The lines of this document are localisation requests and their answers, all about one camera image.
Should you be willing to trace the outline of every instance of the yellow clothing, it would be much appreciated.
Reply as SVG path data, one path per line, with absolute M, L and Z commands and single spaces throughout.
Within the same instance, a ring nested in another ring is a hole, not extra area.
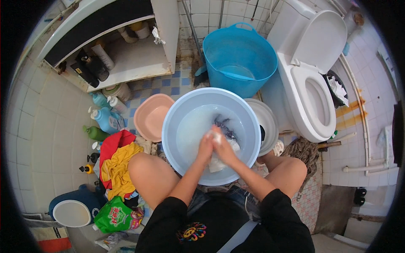
M 137 153 L 143 152 L 143 147 L 130 143 L 118 148 L 111 159 L 104 160 L 100 176 L 104 182 L 111 180 L 112 189 L 108 192 L 108 200 L 120 196 L 124 201 L 124 195 L 135 191 L 135 186 L 129 178 L 128 162 Z

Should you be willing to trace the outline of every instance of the rust stain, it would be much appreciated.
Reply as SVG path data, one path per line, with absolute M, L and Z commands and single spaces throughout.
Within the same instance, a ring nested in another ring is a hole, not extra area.
M 362 97 L 360 97 L 360 102 L 361 102 L 361 104 L 364 104 L 365 100 Z M 335 110 L 336 118 L 343 116 L 347 113 L 350 113 L 350 112 L 356 110 L 357 108 L 359 108 L 357 101 L 351 102 L 349 104 L 349 107 L 347 107 L 347 106 L 339 107 L 338 109 Z
M 338 121 L 338 119 L 336 119 L 336 130 L 342 131 L 346 128 L 355 126 L 360 123 L 362 123 L 361 114 L 357 114 L 356 116 L 351 116 L 348 119 L 343 119 L 343 120 L 340 119 L 339 121 Z

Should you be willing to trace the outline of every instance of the hand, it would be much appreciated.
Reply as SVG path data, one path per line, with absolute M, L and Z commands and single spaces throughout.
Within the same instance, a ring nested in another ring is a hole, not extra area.
M 213 151 L 213 136 L 212 134 L 206 134 L 200 140 L 200 146 L 198 148 L 198 154 L 196 161 L 202 162 L 204 167 L 211 162 L 211 156 Z
M 221 161 L 228 166 L 231 166 L 231 164 L 235 163 L 236 161 L 239 161 L 239 158 L 235 155 L 235 152 L 233 151 L 229 142 L 226 140 L 221 129 L 213 125 L 212 130 L 221 135 L 221 144 L 218 144 L 215 140 L 213 140 L 214 150 L 217 153 L 218 157 L 221 159 Z

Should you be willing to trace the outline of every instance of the toilet tank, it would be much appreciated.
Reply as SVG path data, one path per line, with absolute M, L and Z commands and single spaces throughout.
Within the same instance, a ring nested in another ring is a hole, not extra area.
M 316 12 L 298 0 L 286 0 L 267 41 L 276 52 L 292 55 L 305 26 Z

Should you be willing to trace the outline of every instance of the bucket handle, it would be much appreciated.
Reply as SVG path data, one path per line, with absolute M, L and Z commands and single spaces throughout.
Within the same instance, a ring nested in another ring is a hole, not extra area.
M 257 34 L 257 32 L 256 32 L 256 30 L 253 28 L 253 26 L 251 26 L 250 24 L 245 23 L 245 22 L 238 22 L 238 23 L 235 23 L 235 24 L 231 25 L 229 28 L 232 28 L 232 29 L 235 29 L 235 28 L 242 29 L 242 28 L 236 27 L 236 25 L 238 25 L 238 24 L 243 24 L 243 25 L 250 26 L 250 27 L 252 28 L 252 32 L 255 32 L 255 33 Z
M 248 82 L 248 81 L 256 81 L 255 79 L 250 78 L 250 77 L 245 77 L 245 76 L 241 76 L 241 75 L 234 74 L 234 73 L 230 73 L 230 72 L 226 72 L 226 71 L 220 71 L 220 72 L 221 72 L 222 74 L 224 74 L 226 77 L 231 78 L 231 79 L 234 79 L 234 80 L 245 81 L 245 82 Z

